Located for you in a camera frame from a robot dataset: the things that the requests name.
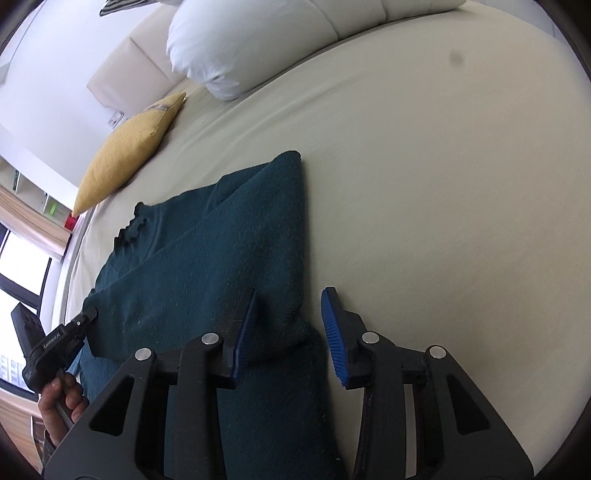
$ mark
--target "metal screw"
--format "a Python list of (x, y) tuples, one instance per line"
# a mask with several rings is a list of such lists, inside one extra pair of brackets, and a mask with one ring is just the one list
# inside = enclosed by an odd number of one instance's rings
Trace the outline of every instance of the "metal screw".
[(217, 333), (206, 333), (201, 337), (201, 341), (205, 343), (205, 345), (214, 345), (219, 339), (220, 337)]
[(442, 346), (435, 345), (429, 349), (429, 355), (433, 358), (443, 358), (447, 355), (447, 352)]
[(375, 332), (365, 332), (362, 336), (361, 339), (365, 342), (365, 343), (378, 343), (379, 342), (379, 335)]
[(152, 356), (152, 350), (150, 350), (149, 348), (140, 348), (135, 353), (135, 359), (139, 360), (140, 362), (143, 360), (147, 360), (151, 356)]

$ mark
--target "striped cloth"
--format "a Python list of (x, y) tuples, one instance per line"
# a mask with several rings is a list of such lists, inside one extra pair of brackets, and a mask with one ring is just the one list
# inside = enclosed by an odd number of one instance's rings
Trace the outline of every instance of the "striped cloth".
[(122, 10), (143, 7), (144, 5), (151, 5), (157, 2), (158, 0), (108, 0), (106, 5), (103, 7), (103, 10), (100, 11), (99, 15), (104, 17), (105, 15), (120, 12)]

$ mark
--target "dark green towel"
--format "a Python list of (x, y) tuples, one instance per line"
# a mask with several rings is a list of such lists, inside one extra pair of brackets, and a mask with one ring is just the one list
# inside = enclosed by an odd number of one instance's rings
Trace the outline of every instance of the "dark green towel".
[(79, 358), (92, 399), (138, 348), (183, 346), (211, 331), (244, 288), (261, 298), (251, 365), (219, 391), (229, 480), (344, 479), (329, 413), (326, 349), (301, 317), (300, 156), (223, 177), (160, 205), (139, 204), (85, 306), (99, 320)]

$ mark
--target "yellow pillow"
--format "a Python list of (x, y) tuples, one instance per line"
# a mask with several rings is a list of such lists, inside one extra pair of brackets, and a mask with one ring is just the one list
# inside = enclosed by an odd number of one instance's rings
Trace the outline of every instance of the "yellow pillow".
[(184, 98), (184, 92), (170, 95), (129, 118), (110, 134), (80, 182), (74, 217), (117, 191), (154, 155)]

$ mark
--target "white bed sheet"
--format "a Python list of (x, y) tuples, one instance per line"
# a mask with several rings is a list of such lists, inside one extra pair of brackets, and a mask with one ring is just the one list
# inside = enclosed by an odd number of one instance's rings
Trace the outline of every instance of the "white bed sheet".
[[(285, 150), (306, 176), (308, 318), (322, 331), (333, 285), (398, 345), (444, 345), (539, 470), (591, 394), (591, 94), (570, 50), (469, 2), (347, 41), (241, 100), (198, 91), (96, 209), (68, 318), (137, 202)], [(362, 395), (332, 369), (329, 381), (351, 466)]]

